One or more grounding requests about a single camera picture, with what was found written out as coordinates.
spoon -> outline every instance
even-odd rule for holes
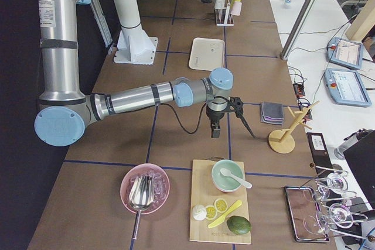
[[[147,210],[154,202],[154,181],[152,177],[141,176],[137,177],[129,193],[129,204],[137,211],[135,217],[134,229],[132,239],[137,239],[139,219],[141,212]]]
[[[231,177],[232,179],[236,180],[237,182],[239,182],[240,184],[242,184],[245,188],[247,189],[251,189],[251,187],[253,186],[251,183],[249,183],[248,181],[245,181],[239,177],[237,177],[236,175],[232,174],[232,172],[229,170],[229,169],[226,169],[226,168],[221,168],[220,169],[220,173],[223,175],[223,176],[226,176],[226,177]]]

white spoon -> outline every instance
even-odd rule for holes
[[[221,168],[220,169],[220,173],[223,175],[223,176],[226,176],[226,177],[231,177],[232,179],[236,180],[237,182],[239,182],[240,184],[242,184],[245,188],[247,189],[251,189],[251,187],[253,186],[251,183],[249,183],[248,181],[245,181],[235,175],[232,174],[232,172],[229,170],[229,169],[226,169],[226,168]]]

brown table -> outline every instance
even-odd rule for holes
[[[114,93],[153,83],[209,75],[188,68],[196,37],[222,39],[225,64],[234,75],[232,95],[241,97],[253,139],[234,114],[221,120],[221,136],[210,138],[203,116],[198,132],[184,133],[165,106],[116,115],[90,125],[71,145],[29,249],[335,249],[335,243],[294,241],[285,185],[300,185],[314,175],[304,129],[293,133],[295,150],[273,152],[268,134],[280,126],[260,122],[261,101],[295,107],[287,64],[279,59],[281,43],[269,0],[242,0],[243,11],[233,27],[214,24],[213,5],[199,0],[138,0],[142,26],[159,38],[152,66],[113,63],[108,56],[93,92]],[[176,108],[185,127],[193,130],[202,105]],[[285,109],[286,126],[292,122]],[[223,157],[244,162],[252,245],[189,241],[192,160]],[[131,241],[135,216],[123,206],[119,190],[135,165],[162,166],[171,192],[157,212],[142,217],[138,240]]]

pink bowl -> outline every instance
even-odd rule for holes
[[[158,165],[144,163],[132,168],[123,178],[120,187],[120,197],[125,207],[132,213],[135,210],[129,205],[129,193],[134,184],[134,180],[139,176],[151,176],[154,178],[154,202],[142,214],[150,214],[163,206],[169,195],[169,179],[165,171]]]

bowl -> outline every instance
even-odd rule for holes
[[[120,187],[122,203],[132,213],[136,211],[129,204],[129,193],[134,181],[139,176],[151,176],[154,178],[154,202],[142,214],[150,214],[161,208],[169,195],[169,179],[165,171],[158,165],[144,163],[132,168],[123,178]]]
[[[231,177],[223,176],[220,173],[221,168],[229,169],[232,172],[232,174],[243,179],[244,173],[242,171],[242,168],[232,160],[223,159],[215,163],[215,165],[212,167],[211,172],[212,180],[216,188],[225,193],[230,193],[238,190],[241,184],[236,180],[232,179]]]

